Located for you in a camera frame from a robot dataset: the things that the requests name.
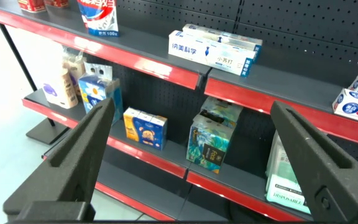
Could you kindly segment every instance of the black shelf base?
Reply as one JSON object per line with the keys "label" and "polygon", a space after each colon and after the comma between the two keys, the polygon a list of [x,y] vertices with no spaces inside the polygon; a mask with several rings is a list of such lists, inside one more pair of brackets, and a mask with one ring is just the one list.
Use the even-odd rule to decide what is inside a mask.
{"label": "black shelf base", "polygon": [[46,118],[25,135],[42,143],[52,144],[58,138],[60,138],[67,130],[69,130],[68,127],[59,123],[55,123],[55,125],[52,126],[48,118]]}

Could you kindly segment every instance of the teal box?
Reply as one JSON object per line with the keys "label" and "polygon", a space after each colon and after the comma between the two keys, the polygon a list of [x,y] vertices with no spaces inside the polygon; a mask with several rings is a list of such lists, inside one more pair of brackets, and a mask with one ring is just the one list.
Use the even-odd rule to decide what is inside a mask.
{"label": "teal box", "polygon": [[214,173],[219,173],[230,145],[232,128],[197,115],[190,128],[186,159]]}
{"label": "teal box", "polygon": [[209,96],[201,107],[201,115],[229,128],[235,128],[242,106]]}
{"label": "teal box", "polygon": [[116,108],[112,124],[122,117],[124,107],[118,78],[108,80],[99,78],[97,75],[86,75],[78,79],[78,85],[87,113],[100,101],[112,98]]}

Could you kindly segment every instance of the red shelf edge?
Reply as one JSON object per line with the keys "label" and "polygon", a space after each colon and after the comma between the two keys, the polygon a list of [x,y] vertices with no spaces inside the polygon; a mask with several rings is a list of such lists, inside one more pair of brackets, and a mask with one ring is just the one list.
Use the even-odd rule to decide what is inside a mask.
{"label": "red shelf edge", "polygon": [[302,114],[307,120],[325,133],[358,143],[358,122],[351,119],[301,106],[274,96],[224,83],[213,78],[208,79],[205,94],[266,114],[270,114],[273,102],[278,100],[292,106],[297,112]]}
{"label": "red shelf edge", "polygon": [[223,184],[219,184],[195,172],[189,171],[186,181],[196,185],[197,187],[201,187],[212,193],[220,195],[221,197],[227,198],[233,202],[245,206],[255,212],[261,213],[266,217],[272,218],[274,220],[286,222],[304,221],[300,217],[289,214],[277,207],[269,205],[251,196],[240,193],[237,190],[234,190]]}
{"label": "red shelf edge", "polygon": [[0,23],[48,37],[60,44],[83,50],[91,55],[185,86],[192,90],[197,86],[198,74],[195,72],[190,72],[116,47],[95,42],[61,29],[34,22],[21,16],[0,11]]}
{"label": "red shelf edge", "polygon": [[[77,121],[70,118],[66,118],[65,116],[60,115],[39,103],[35,103],[27,99],[22,99],[22,102],[23,106],[30,108],[38,113],[41,113],[56,122],[68,126],[69,128],[74,128],[78,124]],[[166,161],[165,159],[159,158],[152,153],[141,151],[133,146],[121,142],[120,140],[114,139],[111,136],[108,137],[107,145],[122,152],[125,152],[130,156],[134,156],[137,159],[140,159],[177,177],[184,178],[185,176],[186,169],[184,167],[179,166],[178,164],[174,164],[170,161]]]}
{"label": "red shelf edge", "polygon": [[161,212],[159,211],[156,211],[128,196],[125,196],[121,193],[119,193],[118,191],[115,191],[99,182],[96,183],[96,185],[94,186],[96,190],[138,210],[138,211],[141,211],[142,213],[152,217],[152,218],[155,218],[156,220],[160,220],[160,221],[175,221],[174,218],[172,217],[169,217],[167,215],[164,215],[162,214]]}

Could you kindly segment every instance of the shelving unit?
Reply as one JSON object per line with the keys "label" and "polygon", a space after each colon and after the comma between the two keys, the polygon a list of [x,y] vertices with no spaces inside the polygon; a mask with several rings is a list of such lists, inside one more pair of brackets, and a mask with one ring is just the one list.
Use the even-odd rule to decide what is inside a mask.
{"label": "shelving unit", "polygon": [[[163,151],[128,140],[123,121],[112,126],[96,189],[158,220],[225,221],[230,218],[225,210],[230,200],[274,220],[300,221],[312,217],[265,199],[265,169],[275,131],[269,117],[272,103],[280,100],[291,105],[358,160],[358,121],[334,115],[331,109],[341,88],[348,87],[358,74],[358,45],[351,37],[341,40],[337,35],[346,32],[348,18],[338,32],[335,19],[324,21],[329,29],[315,26],[315,20],[321,22],[317,18],[327,17],[330,6],[321,3],[322,11],[323,7],[314,4],[118,0],[121,36],[114,38],[89,35],[75,0],[68,8],[48,7],[39,14],[21,11],[17,0],[0,0],[0,23],[82,50],[92,63],[113,66],[114,76],[121,81],[125,108],[133,106],[168,118],[169,141]],[[339,16],[343,9],[358,9],[355,1],[337,4]],[[297,13],[305,19],[294,16]],[[358,15],[351,18],[358,24]],[[287,28],[304,20],[308,24],[296,22],[297,30]],[[169,55],[168,34],[187,23],[263,39],[262,53],[249,77]],[[354,30],[358,41],[358,28]],[[206,95],[246,108],[219,174],[185,159],[188,130]],[[22,102],[69,128],[85,115],[81,103],[69,110],[49,104],[42,90]],[[155,179],[154,173],[163,178]],[[149,195],[134,186],[142,186]],[[161,201],[164,197],[172,203]]]}

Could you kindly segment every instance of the white floor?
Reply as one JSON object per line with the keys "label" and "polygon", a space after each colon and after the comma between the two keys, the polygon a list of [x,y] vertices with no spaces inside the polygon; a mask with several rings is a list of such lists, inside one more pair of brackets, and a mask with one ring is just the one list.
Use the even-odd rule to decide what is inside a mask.
{"label": "white floor", "polygon": [[[60,46],[23,30],[12,27],[8,30],[35,83],[40,86],[43,76],[48,74],[49,59],[58,55],[56,49]],[[21,99],[31,92],[0,31],[0,223],[7,221],[2,211],[3,202],[42,162],[41,155],[49,148],[25,136],[28,130],[45,119],[22,106]],[[154,220],[98,191],[94,192],[92,204],[97,220]]]}

